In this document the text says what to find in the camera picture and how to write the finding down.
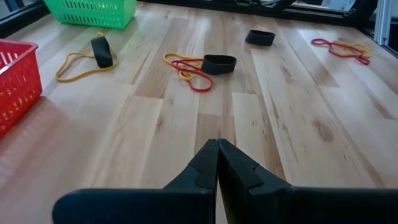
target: green basket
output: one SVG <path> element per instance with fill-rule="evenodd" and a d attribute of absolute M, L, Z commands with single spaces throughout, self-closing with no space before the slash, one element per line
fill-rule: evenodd
<path fill-rule="evenodd" d="M 136 0 L 45 0 L 60 22 L 123 29 L 136 13 Z"/>

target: red plastic basket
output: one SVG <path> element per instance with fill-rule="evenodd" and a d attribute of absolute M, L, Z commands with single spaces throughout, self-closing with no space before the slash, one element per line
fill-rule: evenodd
<path fill-rule="evenodd" d="M 36 44 L 0 40 L 0 138 L 42 93 Z"/>

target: wooden floor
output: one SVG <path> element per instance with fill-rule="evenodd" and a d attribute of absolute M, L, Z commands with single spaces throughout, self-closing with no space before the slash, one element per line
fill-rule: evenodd
<path fill-rule="evenodd" d="M 250 29 L 275 32 L 274 45 L 245 44 Z M 119 67 L 55 81 L 66 54 L 90 53 L 97 32 Z M 311 46 L 319 37 L 368 44 L 372 62 Z M 162 188 L 209 138 L 295 185 L 398 187 L 398 60 L 354 28 L 139 3 L 124 31 L 47 16 L 10 39 L 39 44 L 44 93 L 0 141 L 0 223 L 51 223 L 54 201 L 82 187 Z M 200 94 L 163 63 L 165 52 L 238 63 Z M 69 71 L 95 67 L 86 59 Z"/>

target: metal frame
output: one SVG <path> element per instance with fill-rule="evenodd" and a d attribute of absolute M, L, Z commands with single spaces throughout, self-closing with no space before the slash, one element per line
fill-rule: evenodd
<path fill-rule="evenodd" d="M 309 22 L 352 26 L 360 28 L 364 21 L 368 21 L 374 12 L 378 0 L 356 0 L 350 11 L 337 11 L 314 7 L 297 6 L 295 0 L 139 0 L 176 6 L 197 7 L 218 11 L 255 14 L 258 16 L 276 17 Z M 13 32 L 27 26 L 49 12 L 44 2 L 34 2 L 11 15 L 0 19 L 0 38 L 7 37 Z"/>
<path fill-rule="evenodd" d="M 0 38 L 8 37 L 47 14 L 50 14 L 50 11 L 44 2 L 33 2 L 22 9 L 11 12 L 8 16 L 0 18 Z"/>
<path fill-rule="evenodd" d="M 376 26 L 374 28 L 374 41 L 380 46 L 389 45 L 391 28 L 391 0 L 379 0 L 376 13 Z"/>
<path fill-rule="evenodd" d="M 217 11 L 238 12 L 258 16 L 276 17 L 339 26 L 362 27 L 376 9 L 378 0 L 357 0 L 348 12 L 332 9 L 295 6 L 295 0 L 139 0 L 175 6 L 196 7 Z"/>
<path fill-rule="evenodd" d="M 370 39 L 374 38 L 374 33 L 370 32 L 369 29 L 361 29 L 360 30 L 363 34 L 365 34 L 367 37 L 369 37 Z M 393 56 L 395 56 L 396 58 L 398 58 L 398 51 L 394 50 L 392 47 L 390 46 L 381 46 L 384 50 L 388 51 L 390 54 L 392 54 Z"/>
<path fill-rule="evenodd" d="M 21 9 L 25 6 L 22 0 L 5 0 L 4 2 L 10 12 Z"/>

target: black rubber band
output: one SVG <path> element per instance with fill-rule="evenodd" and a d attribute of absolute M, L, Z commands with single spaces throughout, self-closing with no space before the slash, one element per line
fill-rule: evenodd
<path fill-rule="evenodd" d="M 260 46 L 271 46 L 275 39 L 275 34 L 261 30 L 250 30 L 246 37 L 246 42 Z"/>
<path fill-rule="evenodd" d="M 234 71 L 236 58 L 229 55 L 205 55 L 201 70 L 209 75 L 220 75 Z"/>
<path fill-rule="evenodd" d="M 113 65 L 111 49 L 105 37 L 92 39 L 91 46 L 99 68 L 108 68 Z"/>

